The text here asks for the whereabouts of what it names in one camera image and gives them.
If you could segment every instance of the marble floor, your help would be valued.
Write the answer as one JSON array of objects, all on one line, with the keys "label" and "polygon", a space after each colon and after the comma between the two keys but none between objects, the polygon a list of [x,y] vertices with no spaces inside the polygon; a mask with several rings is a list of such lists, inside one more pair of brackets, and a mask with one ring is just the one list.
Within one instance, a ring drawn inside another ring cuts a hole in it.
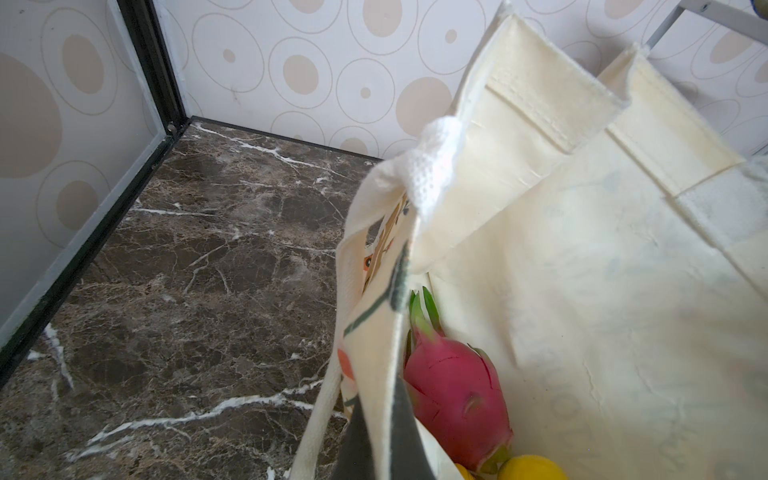
[{"label": "marble floor", "polygon": [[0,392],[0,478],[283,478],[371,165],[192,123]]}]

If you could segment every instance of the patterned wallpaper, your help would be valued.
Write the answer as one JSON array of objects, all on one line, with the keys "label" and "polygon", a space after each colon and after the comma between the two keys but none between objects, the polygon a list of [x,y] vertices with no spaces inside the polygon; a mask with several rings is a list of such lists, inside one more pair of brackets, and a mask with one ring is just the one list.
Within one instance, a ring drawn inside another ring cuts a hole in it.
[{"label": "patterned wallpaper", "polygon": [[[374,157],[445,112],[499,0],[155,0],[187,109]],[[748,9],[749,0],[724,0]],[[597,74],[677,0],[518,0]],[[768,143],[768,51],[686,12],[651,54],[744,154]]]},{"label": "patterned wallpaper", "polygon": [[0,32],[1,345],[159,130],[106,0],[4,0]]}]

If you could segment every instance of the lemon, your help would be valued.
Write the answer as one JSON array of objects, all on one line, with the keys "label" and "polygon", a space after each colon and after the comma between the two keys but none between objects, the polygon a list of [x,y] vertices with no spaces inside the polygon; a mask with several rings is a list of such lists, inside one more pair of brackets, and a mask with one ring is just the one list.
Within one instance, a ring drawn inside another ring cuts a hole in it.
[{"label": "lemon", "polygon": [[568,480],[568,477],[549,458],[520,455],[502,465],[498,471],[498,480]]},{"label": "lemon", "polygon": [[472,475],[467,472],[467,469],[459,465],[458,463],[454,463],[453,465],[456,465],[456,468],[458,468],[458,472],[462,474],[462,477],[464,477],[464,480],[475,480],[472,478]]}]

